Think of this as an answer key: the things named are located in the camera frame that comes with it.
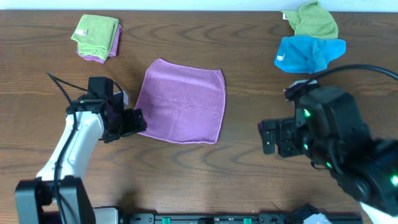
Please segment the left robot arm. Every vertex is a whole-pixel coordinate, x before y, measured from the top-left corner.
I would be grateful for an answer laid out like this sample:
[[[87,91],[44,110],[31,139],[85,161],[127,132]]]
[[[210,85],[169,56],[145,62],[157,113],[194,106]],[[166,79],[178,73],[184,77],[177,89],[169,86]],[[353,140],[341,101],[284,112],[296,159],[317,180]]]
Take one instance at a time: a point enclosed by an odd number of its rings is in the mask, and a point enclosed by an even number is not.
[[[110,143],[146,130],[142,110],[126,108],[128,96],[86,94],[71,101],[52,156],[32,180],[15,190],[20,223],[119,223],[115,207],[91,205],[83,179],[98,141]]]

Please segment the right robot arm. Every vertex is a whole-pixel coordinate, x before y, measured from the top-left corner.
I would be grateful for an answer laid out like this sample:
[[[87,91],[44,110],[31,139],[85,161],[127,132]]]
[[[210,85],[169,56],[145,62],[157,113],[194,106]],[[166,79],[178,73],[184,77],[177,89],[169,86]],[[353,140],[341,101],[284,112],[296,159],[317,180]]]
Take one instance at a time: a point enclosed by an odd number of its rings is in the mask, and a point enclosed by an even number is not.
[[[285,95],[295,115],[259,123],[264,154],[305,155],[355,200],[397,216],[397,141],[372,138],[354,97],[338,86]]]

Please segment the pink microfiber cloth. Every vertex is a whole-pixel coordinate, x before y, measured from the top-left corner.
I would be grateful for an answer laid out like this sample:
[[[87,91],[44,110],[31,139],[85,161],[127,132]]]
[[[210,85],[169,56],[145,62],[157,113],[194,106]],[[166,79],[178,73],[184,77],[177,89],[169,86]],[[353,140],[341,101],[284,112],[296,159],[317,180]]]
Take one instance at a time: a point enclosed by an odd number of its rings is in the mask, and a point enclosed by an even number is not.
[[[226,106],[221,70],[176,65],[158,58],[146,70],[136,108],[142,135],[177,144],[215,144]]]

